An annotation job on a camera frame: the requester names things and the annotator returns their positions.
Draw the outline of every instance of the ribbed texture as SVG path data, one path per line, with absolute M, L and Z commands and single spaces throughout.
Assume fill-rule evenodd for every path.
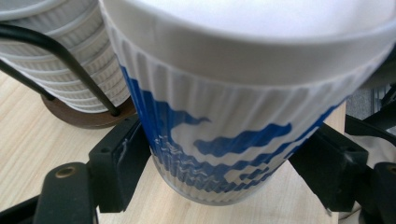
M 120 92 L 128 90 L 125 86 L 125 81 L 122 78 L 118 83 L 116 83 L 111 89 L 105 91 L 105 95 L 110 99 L 116 97 L 116 95 L 120 94 Z M 61 100 L 65 100 L 69 103 L 76 105 L 98 105 L 99 100 L 90 92 L 87 91 L 87 94 L 83 94 L 81 92 L 73 92 L 73 91 L 50 91 L 53 95 Z
M 46 90 L 50 91 L 85 91 L 88 88 L 85 87 L 84 84 L 80 80 L 72 81 L 72 82 L 48 82 L 37 80 L 34 77 L 30 77 L 28 74 L 24 73 L 27 77 L 32 79 L 37 84 L 44 87 Z M 117 69 L 115 73 L 109 76 L 103 82 L 96 82 L 98 87 L 102 89 L 102 91 L 108 91 L 113 86 L 115 86 L 120 80 L 123 80 L 122 72 L 120 69 Z
M 94 0 L 69 0 L 40 14 L 2 23 L 25 27 L 40 33 L 65 26 L 83 13 Z
M 109 43 L 105 26 L 101 26 L 94 34 L 80 45 L 70 49 L 77 61 L 83 63 L 97 55 Z
M 15 10 L 18 8 L 29 7 L 45 0 L 2 0 L 0 1 L 0 13 L 2 11 Z
M 342 78 L 238 85 L 164 64 L 105 22 L 160 174 L 183 196 L 214 205 L 256 191 L 389 52 Z
M 81 63 L 81 65 L 85 68 L 85 70 L 89 74 L 94 73 L 95 71 L 105 66 L 114 57 L 114 51 L 110 46 L 110 42 L 107 41 L 104 46 L 103 44 L 104 43 L 102 42 L 100 42 L 100 45 L 102 46 L 99 45 L 94 46 L 92 44 L 92 47 L 93 48 L 96 47 L 96 50 L 89 49 L 89 52 L 93 52 L 93 53 L 95 53 L 96 51 L 99 52 L 97 52 L 95 55 L 92 55 L 91 58 L 78 59 L 78 61 Z M 28 74 L 31 74 L 32 76 L 34 75 L 34 73 L 40 73 L 42 71 L 56 71 L 56 70 L 68 69 L 63 62 L 61 62 L 58 58 L 56 58 L 53 55 L 17 59 L 7 56 L 5 57 L 4 55 L 0 54 L 0 57 L 7 59 L 9 62 L 11 62 L 11 65 L 16 66 L 17 69 L 22 70 Z
M 46 33 L 67 49 L 74 48 L 92 36 L 103 25 L 102 15 L 97 1 L 93 1 L 90 7 L 81 15 L 65 26 Z M 50 53 L 33 45 L 14 41 L 0 41 L 0 52 L 18 56 L 42 56 Z
M 111 103 L 113 103 L 114 106 L 119 106 L 122 103 L 124 103 L 129 97 L 130 97 L 130 93 L 128 92 L 128 89 L 125 88 L 124 90 L 122 90 L 120 92 L 120 94 L 116 95 L 114 99 L 110 99 Z M 83 113 L 102 113 L 102 112 L 106 112 L 107 108 L 102 104 L 98 104 L 98 105 L 75 105 L 72 103 L 68 103 L 65 102 L 68 106 L 70 106 L 71 108 L 83 112 Z

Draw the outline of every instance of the screw hole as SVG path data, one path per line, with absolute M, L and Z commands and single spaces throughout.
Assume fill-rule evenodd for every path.
M 76 173 L 76 168 L 73 166 L 69 166 L 69 167 L 63 168 L 62 170 L 59 170 L 58 172 L 56 172 L 55 176 L 57 178 L 65 178 L 65 177 L 68 177 L 75 173 Z

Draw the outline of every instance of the brown base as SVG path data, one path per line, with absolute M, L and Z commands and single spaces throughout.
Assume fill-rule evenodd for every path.
M 128 98 L 122 105 L 118 106 L 120 114 L 116 117 L 112 116 L 110 112 L 103 112 L 98 114 L 82 113 L 70 108 L 64 102 L 55 99 L 52 101 L 41 97 L 47 109 L 58 119 L 66 123 L 84 129 L 101 129 L 114 126 L 125 118 L 136 113 L 134 104 L 131 98 Z

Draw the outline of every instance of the black plastic bracket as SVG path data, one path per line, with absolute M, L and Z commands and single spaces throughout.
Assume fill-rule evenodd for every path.
M 38 196 L 12 206 L 0 212 L 0 223 L 33 223 L 35 209 L 37 208 Z
M 323 124 L 289 158 L 294 169 L 326 208 L 349 212 L 354 182 L 366 170 L 368 152 Z
M 396 101 L 392 101 L 381 109 L 371 115 L 370 117 L 364 119 L 364 122 L 372 124 L 380 129 L 386 130 L 396 126 Z
M 80 162 L 50 171 L 39 196 L 34 223 L 97 223 L 89 180 L 87 166 Z
M 396 221 L 396 164 L 380 162 L 371 176 L 375 204 L 384 223 Z
M 101 213 L 124 211 L 150 157 L 137 115 L 117 125 L 90 152 L 95 203 Z

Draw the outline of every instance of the white paper cup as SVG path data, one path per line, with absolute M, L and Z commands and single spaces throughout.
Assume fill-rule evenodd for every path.
M 103 88 L 105 95 L 108 98 L 112 98 L 117 95 L 120 90 L 126 87 L 125 80 L 122 78 L 117 84 L 111 88 Z M 58 90 L 48 90 L 51 94 L 59 98 L 65 98 L 68 100 L 86 100 L 95 98 L 92 92 L 88 89 L 83 91 L 58 91 Z
M 80 80 L 69 81 L 69 82 L 51 82 L 51 81 L 43 81 L 37 79 L 23 71 L 21 71 L 21 73 L 26 77 L 32 79 L 35 83 L 43 86 L 44 89 L 50 91 L 85 91 L 88 89 Z M 117 83 L 119 83 L 119 81 L 122 79 L 123 79 L 122 72 L 120 69 L 118 69 L 108 79 L 106 79 L 103 82 L 97 82 L 96 84 L 98 85 L 99 88 L 102 89 L 102 91 L 108 91 Z
M 40 33 L 46 33 L 51 30 L 65 26 L 74 20 L 78 15 L 83 13 L 94 0 L 68 0 L 63 1 L 56 7 L 49 8 L 46 11 L 35 15 L 30 15 L 29 11 L 21 13 L 18 18 L 3 18 L 2 23 L 16 25 Z
M 102 15 L 96 1 L 89 8 L 58 29 L 49 31 L 45 35 L 55 39 L 65 48 L 71 49 L 92 36 L 103 24 Z M 39 47 L 15 41 L 0 41 L 0 52 L 8 55 L 43 56 L 50 53 Z
M 100 3 L 157 169 L 211 205 L 265 184 L 381 64 L 396 34 L 394 9 L 370 29 L 278 38 L 207 28 L 141 1 Z
M 125 80 L 121 79 L 117 84 L 115 84 L 113 87 L 111 87 L 108 91 L 105 91 L 104 94 L 105 96 L 110 99 L 114 100 L 117 98 L 117 95 L 120 95 L 121 92 L 126 92 L 128 91 L 126 87 Z M 99 101 L 98 98 L 92 95 L 92 97 L 84 97 L 84 98 L 71 98 L 67 94 L 62 95 L 62 92 L 58 91 L 50 91 L 50 93 L 55 96 L 56 98 L 62 100 L 63 102 L 70 103 L 72 105 L 99 105 L 101 102 Z
M 36 81 L 48 81 L 48 82 L 73 82 L 78 81 L 79 78 L 68 69 L 57 70 L 57 71 L 36 71 L 31 69 L 26 69 L 13 64 L 6 58 L 3 58 L 5 62 L 13 66 L 17 70 L 23 71 L 29 77 L 32 77 Z M 111 75 L 113 75 L 116 70 L 120 69 L 117 58 L 114 56 L 113 59 L 105 65 L 105 67 L 90 74 L 90 77 L 95 81 L 95 83 L 102 83 L 107 80 Z
M 89 74 L 105 66 L 114 57 L 114 51 L 107 40 L 107 34 L 104 30 L 98 30 L 98 35 L 93 37 L 95 38 L 87 40 L 91 43 L 81 43 L 81 46 L 71 49 L 75 56 L 81 57 L 77 59 Z M 94 53 L 94 55 L 89 58 L 82 58 L 89 56 L 88 54 L 90 53 Z M 43 71 L 68 69 L 66 64 L 54 55 L 25 57 L 0 53 L 0 57 L 6 58 L 13 65 L 17 65 L 20 70 L 27 73 L 31 73 L 30 71 L 32 70 L 36 70 L 36 73 L 41 73 Z
M 127 88 L 125 88 L 120 94 L 116 95 L 114 99 L 110 99 L 111 103 L 113 103 L 114 106 L 119 106 L 122 103 L 124 103 L 129 97 L 130 93 Z M 75 105 L 72 103 L 65 102 L 68 106 L 71 108 L 83 112 L 83 113 L 103 113 L 106 112 L 108 109 L 103 105 L 103 104 L 98 104 L 98 105 Z
M 3 0 L 0 2 L 0 21 L 32 16 L 59 6 L 66 0 Z

